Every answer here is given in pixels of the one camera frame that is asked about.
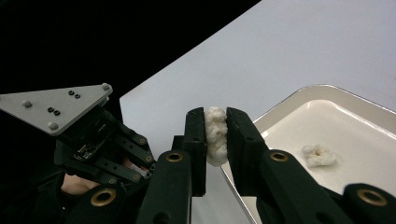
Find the bolt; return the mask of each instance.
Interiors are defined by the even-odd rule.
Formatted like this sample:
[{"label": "bolt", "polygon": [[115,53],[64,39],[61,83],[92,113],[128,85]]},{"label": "bolt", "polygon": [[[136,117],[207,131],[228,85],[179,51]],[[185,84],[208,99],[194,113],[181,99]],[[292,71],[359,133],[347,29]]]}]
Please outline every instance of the bolt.
[{"label": "bolt", "polygon": [[58,124],[56,124],[55,122],[52,122],[52,121],[50,121],[50,122],[48,123],[48,126],[49,126],[49,128],[50,128],[51,130],[56,130],[56,129],[58,129]]},{"label": "bolt", "polygon": [[110,89],[110,85],[108,85],[107,83],[103,83],[102,84],[102,89],[105,91],[108,91],[108,89]]},{"label": "bolt", "polygon": [[32,106],[32,102],[28,101],[28,100],[24,100],[22,101],[22,105],[26,108]]}]

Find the tray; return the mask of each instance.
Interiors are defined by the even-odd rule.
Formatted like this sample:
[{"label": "tray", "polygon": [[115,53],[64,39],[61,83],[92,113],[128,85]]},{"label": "tray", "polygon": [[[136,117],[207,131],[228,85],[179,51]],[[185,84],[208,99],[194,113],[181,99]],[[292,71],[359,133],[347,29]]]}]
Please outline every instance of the tray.
[{"label": "tray", "polygon": [[[367,183],[396,195],[396,113],[330,85],[299,89],[254,120],[269,148],[288,151],[323,187],[339,194]],[[306,166],[302,147],[321,144],[337,155],[329,166]],[[240,197],[230,165],[223,173],[252,223],[262,223],[255,197]]]}]

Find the black background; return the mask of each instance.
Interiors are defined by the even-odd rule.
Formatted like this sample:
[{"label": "black background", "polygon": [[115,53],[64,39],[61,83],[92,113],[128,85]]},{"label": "black background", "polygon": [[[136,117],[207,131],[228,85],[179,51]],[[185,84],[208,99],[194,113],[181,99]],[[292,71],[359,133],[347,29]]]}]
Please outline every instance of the black background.
[{"label": "black background", "polygon": [[[122,120],[123,94],[258,2],[0,0],[0,94],[106,82]],[[0,124],[1,182],[52,160],[49,135],[3,111]]]}]

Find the white triangular bracket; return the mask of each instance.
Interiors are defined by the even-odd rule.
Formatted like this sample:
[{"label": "white triangular bracket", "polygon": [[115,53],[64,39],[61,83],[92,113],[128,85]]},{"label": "white triangular bracket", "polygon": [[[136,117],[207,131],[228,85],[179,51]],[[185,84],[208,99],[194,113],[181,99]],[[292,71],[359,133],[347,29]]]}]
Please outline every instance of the white triangular bracket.
[{"label": "white triangular bracket", "polygon": [[105,104],[110,85],[1,94],[0,109],[45,133],[59,135],[96,105]]}]

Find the white table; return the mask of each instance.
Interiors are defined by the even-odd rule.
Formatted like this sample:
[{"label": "white table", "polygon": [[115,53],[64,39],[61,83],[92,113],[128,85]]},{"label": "white table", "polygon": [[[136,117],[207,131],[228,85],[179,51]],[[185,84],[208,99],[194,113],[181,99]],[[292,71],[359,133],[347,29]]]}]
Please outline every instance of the white table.
[{"label": "white table", "polygon": [[[239,108],[254,120],[302,87],[330,84],[396,111],[395,12],[392,0],[261,1],[122,96],[124,123],[158,158],[200,106]],[[191,214],[192,223],[249,223],[210,165]]]}]

